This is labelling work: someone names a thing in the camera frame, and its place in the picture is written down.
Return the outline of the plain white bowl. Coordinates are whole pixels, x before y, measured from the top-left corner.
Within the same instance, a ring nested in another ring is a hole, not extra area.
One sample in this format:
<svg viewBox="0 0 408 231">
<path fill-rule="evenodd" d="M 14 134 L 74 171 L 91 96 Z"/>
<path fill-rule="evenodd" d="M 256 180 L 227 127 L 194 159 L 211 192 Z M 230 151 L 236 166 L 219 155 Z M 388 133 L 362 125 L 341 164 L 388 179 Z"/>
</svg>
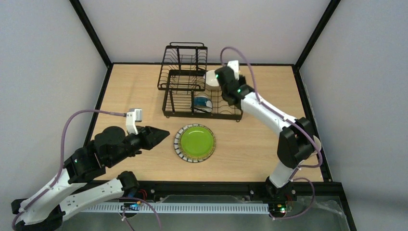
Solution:
<svg viewBox="0 0 408 231">
<path fill-rule="evenodd" d="M 215 70 L 209 70 L 205 74 L 205 90 L 221 90 Z"/>
</svg>

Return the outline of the teal patterned white bowl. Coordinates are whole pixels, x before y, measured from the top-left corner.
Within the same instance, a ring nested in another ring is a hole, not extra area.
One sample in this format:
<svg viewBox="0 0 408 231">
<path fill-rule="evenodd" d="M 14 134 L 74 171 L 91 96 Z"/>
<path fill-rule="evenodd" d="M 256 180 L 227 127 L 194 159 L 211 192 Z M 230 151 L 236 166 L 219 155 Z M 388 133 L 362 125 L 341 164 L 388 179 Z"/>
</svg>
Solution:
<svg viewBox="0 0 408 231">
<path fill-rule="evenodd" d="M 197 96 L 193 98 L 191 109 L 195 113 L 211 113 L 213 111 L 213 102 L 206 96 Z"/>
</svg>

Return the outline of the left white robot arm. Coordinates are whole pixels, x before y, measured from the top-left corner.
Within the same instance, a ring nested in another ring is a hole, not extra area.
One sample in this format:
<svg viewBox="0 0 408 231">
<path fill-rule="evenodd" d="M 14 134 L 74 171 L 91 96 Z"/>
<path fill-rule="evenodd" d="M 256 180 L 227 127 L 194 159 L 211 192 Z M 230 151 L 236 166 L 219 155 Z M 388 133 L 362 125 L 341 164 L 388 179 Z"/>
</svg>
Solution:
<svg viewBox="0 0 408 231">
<path fill-rule="evenodd" d="M 63 221 L 96 204 L 122 197 L 139 187 L 136 176 L 124 171 L 99 186 L 76 193 L 95 178 L 128 157 L 151 150 L 169 136 L 169 131 L 150 126 L 138 134 L 125 134 L 117 126 L 107 127 L 88 145 L 77 149 L 63 164 L 57 181 L 51 180 L 30 198 L 11 203 L 16 231 L 54 231 Z"/>
</svg>

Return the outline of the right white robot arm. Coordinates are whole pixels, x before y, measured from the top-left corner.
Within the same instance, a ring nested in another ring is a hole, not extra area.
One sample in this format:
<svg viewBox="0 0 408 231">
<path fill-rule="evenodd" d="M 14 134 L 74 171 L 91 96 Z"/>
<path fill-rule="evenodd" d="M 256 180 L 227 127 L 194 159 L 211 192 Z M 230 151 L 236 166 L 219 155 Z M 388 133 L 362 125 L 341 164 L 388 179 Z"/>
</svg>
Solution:
<svg viewBox="0 0 408 231">
<path fill-rule="evenodd" d="M 305 117 L 295 118 L 273 106 L 260 96 L 256 86 L 249 86 L 244 76 L 230 66 L 215 70 L 221 96 L 229 105 L 249 113 L 278 136 L 279 162 L 266 180 L 266 190 L 277 197 L 312 155 L 322 156 L 321 142 L 315 136 L 311 122 Z"/>
</svg>

